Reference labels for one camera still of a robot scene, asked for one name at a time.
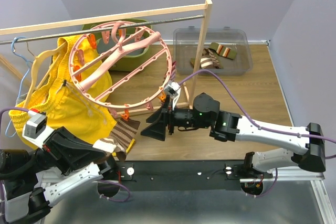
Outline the brown striped sock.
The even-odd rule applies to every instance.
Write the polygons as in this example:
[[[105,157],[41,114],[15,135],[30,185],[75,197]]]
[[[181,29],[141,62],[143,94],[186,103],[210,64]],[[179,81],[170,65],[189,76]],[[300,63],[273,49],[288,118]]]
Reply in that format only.
[[[140,121],[119,119],[108,137],[95,141],[93,148],[115,154],[119,161],[124,162],[131,147],[135,143]]]
[[[213,51],[207,48],[204,48],[201,59],[200,59],[200,68],[201,69],[222,69],[223,67],[221,63],[219,62],[217,56],[213,53]]]

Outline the pink round clip hanger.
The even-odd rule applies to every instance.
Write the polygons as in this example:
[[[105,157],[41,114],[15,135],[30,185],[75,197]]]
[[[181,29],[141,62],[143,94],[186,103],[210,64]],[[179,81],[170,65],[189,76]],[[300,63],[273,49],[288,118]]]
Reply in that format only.
[[[92,60],[84,59],[82,45],[87,42],[93,49],[97,48],[96,33],[101,33],[103,43],[108,44],[113,41],[110,49],[98,54]],[[92,94],[91,88],[98,83],[104,74],[110,70],[118,68],[124,62],[124,58],[140,49],[147,51],[148,48],[158,43],[160,50],[141,63],[132,63],[127,67],[127,75],[119,81],[114,82],[100,91],[99,94]],[[122,103],[121,105],[112,104],[106,98],[117,90],[120,86],[130,81],[138,73],[142,72],[147,66],[153,64],[160,58],[165,58],[166,70],[163,79],[160,80],[158,89],[150,96],[135,103]],[[108,108],[112,111],[121,110],[128,114],[130,109],[151,106],[151,102],[156,98],[163,98],[164,87],[171,80],[173,74],[173,60],[167,44],[163,41],[161,34],[154,31],[148,25],[127,21],[113,21],[95,26],[86,31],[75,42],[69,55],[69,74],[76,89],[89,101]]]

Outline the green striped sock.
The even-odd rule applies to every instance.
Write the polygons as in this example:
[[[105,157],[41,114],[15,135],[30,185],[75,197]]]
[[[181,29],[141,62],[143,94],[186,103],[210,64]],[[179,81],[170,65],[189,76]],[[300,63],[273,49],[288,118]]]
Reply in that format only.
[[[190,59],[190,64],[191,64],[191,66],[192,66],[192,68],[194,68],[194,66],[195,66],[195,58],[191,58]]]
[[[237,56],[237,51],[216,42],[211,43],[209,49],[217,53],[217,55],[230,60],[234,60]]]

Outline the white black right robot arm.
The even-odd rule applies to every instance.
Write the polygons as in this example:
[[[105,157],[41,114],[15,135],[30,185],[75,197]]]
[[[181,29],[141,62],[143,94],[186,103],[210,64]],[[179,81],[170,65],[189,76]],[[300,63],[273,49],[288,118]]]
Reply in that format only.
[[[276,168],[297,166],[314,173],[326,171],[326,155],[322,129],[319,124],[283,126],[253,121],[247,116],[220,109],[220,102],[201,93],[190,109],[173,108],[166,100],[147,118],[148,126],[142,136],[165,141],[166,135],[179,131],[209,129],[210,137],[221,142],[257,142],[275,147],[266,152],[245,155],[238,174],[245,178],[256,177]]]

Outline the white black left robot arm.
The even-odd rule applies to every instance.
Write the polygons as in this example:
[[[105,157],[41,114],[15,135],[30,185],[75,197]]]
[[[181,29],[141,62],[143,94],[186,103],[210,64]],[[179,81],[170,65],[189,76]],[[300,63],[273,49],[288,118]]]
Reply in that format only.
[[[113,156],[79,139],[65,127],[38,136],[34,151],[1,150],[3,223],[36,223],[76,189],[112,179]]]

